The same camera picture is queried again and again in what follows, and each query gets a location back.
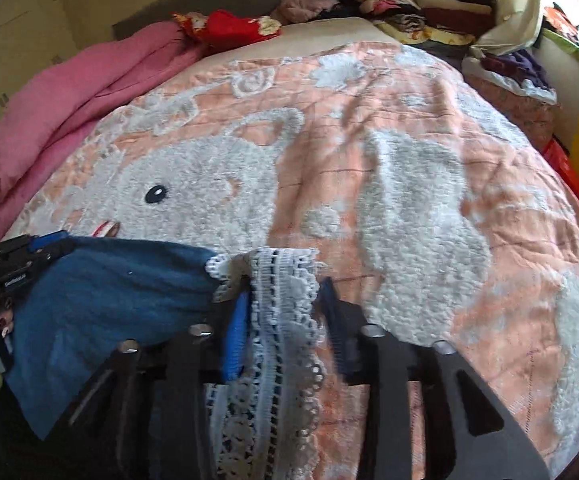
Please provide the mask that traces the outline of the mauve crumpled garment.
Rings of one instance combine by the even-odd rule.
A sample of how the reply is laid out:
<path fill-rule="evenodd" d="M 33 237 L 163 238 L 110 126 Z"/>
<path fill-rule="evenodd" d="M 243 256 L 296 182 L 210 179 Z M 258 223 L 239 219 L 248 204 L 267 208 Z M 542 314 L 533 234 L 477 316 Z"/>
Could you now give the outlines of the mauve crumpled garment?
<path fill-rule="evenodd" d="M 270 16 L 282 25 L 306 23 L 338 3 L 338 0 L 281 0 Z"/>

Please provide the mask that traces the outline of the pink folded duvet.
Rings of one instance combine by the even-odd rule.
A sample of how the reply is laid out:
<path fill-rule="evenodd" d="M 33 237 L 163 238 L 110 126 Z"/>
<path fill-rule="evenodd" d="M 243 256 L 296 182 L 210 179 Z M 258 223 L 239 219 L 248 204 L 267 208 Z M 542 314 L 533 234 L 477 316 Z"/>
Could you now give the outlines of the pink folded duvet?
<path fill-rule="evenodd" d="M 0 119 L 0 240 L 96 124 L 204 56 L 172 22 L 148 25 L 49 67 L 17 91 Z"/>

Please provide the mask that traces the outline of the blue denim pants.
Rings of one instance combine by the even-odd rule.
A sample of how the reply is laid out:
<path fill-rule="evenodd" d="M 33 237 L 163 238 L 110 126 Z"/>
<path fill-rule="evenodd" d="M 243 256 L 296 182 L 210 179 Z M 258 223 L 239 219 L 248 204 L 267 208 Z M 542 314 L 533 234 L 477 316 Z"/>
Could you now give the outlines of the blue denim pants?
<path fill-rule="evenodd" d="M 6 385 L 46 442 L 124 341 L 169 341 L 246 288 L 243 373 L 206 390 L 215 479 L 308 479 L 318 462 L 314 431 L 324 379 L 312 315 L 317 269 L 317 254 L 307 248 L 230 257 L 174 243 L 78 237 L 18 303 Z"/>

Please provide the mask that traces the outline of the cream curtain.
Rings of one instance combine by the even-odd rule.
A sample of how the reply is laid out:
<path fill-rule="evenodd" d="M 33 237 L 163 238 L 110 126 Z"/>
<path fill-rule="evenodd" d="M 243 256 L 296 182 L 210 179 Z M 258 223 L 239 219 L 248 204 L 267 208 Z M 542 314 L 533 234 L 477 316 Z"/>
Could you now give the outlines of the cream curtain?
<path fill-rule="evenodd" d="M 495 26 L 480 36 L 473 49 L 478 54 L 503 55 L 531 47 L 540 32 L 541 0 L 497 0 Z"/>

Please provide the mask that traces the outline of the red patterned cloth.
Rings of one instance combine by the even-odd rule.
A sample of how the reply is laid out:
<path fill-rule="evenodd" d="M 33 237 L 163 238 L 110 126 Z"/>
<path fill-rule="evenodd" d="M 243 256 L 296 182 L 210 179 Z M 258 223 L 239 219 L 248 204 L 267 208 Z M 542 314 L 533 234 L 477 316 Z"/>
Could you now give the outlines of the red patterned cloth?
<path fill-rule="evenodd" d="M 183 32 L 202 44 L 218 51 L 233 50 L 276 38 L 282 24 L 268 15 L 240 18 L 226 10 L 209 15 L 190 12 L 172 14 Z"/>

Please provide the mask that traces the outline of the peach white tufted bedspread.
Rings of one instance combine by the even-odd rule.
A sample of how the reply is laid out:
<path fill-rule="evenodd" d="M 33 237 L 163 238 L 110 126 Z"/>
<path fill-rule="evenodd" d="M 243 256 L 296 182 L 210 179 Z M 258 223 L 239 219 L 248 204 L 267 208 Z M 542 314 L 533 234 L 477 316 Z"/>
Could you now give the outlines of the peach white tufted bedspread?
<path fill-rule="evenodd" d="M 253 362 L 208 393 L 224 479 L 350 479 L 364 392 L 336 377 L 319 278 L 399 339 L 446 339 L 557 478 L 579 453 L 579 200 L 422 50 L 221 58 L 99 122 L 10 233 L 206 248 L 253 280 Z"/>

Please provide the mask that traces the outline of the purple cloth pile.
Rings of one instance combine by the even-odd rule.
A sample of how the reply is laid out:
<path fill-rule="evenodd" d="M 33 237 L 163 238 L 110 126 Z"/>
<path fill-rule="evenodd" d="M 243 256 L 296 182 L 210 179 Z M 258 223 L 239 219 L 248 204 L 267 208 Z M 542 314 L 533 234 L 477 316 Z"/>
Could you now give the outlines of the purple cloth pile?
<path fill-rule="evenodd" d="M 483 79 L 515 96 L 557 104 L 557 92 L 547 79 L 547 72 L 526 49 L 503 55 L 468 55 L 461 68 L 465 76 Z"/>

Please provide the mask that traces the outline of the stack of folded clothes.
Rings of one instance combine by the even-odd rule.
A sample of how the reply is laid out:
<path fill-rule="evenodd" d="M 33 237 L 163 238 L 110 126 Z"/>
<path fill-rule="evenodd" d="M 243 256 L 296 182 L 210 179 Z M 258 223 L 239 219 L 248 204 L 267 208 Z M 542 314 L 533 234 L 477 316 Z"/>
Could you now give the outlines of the stack of folded clothes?
<path fill-rule="evenodd" d="M 403 44 L 469 46 L 495 26 L 497 0 L 353 0 L 358 12 Z"/>

